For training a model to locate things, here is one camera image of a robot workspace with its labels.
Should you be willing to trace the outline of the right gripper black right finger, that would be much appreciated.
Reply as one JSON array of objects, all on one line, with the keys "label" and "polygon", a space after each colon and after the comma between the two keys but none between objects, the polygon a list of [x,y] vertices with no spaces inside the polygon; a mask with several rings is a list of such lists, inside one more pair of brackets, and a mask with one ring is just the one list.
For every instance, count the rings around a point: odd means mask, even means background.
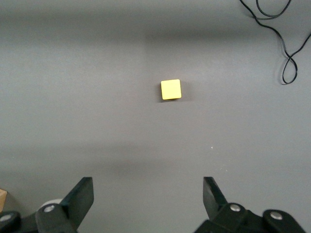
[{"label": "right gripper black right finger", "polygon": [[266,233],[263,218],[240,204],[228,202],[213,177],[203,179],[203,203],[208,219],[196,233]]}]

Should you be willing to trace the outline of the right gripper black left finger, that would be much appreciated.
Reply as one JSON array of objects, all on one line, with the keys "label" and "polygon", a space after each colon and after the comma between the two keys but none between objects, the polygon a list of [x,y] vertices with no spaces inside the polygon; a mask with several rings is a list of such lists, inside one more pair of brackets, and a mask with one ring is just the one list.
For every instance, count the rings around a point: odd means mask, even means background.
[{"label": "right gripper black left finger", "polygon": [[93,179],[83,177],[60,203],[49,203],[36,211],[38,232],[76,233],[93,202]]}]

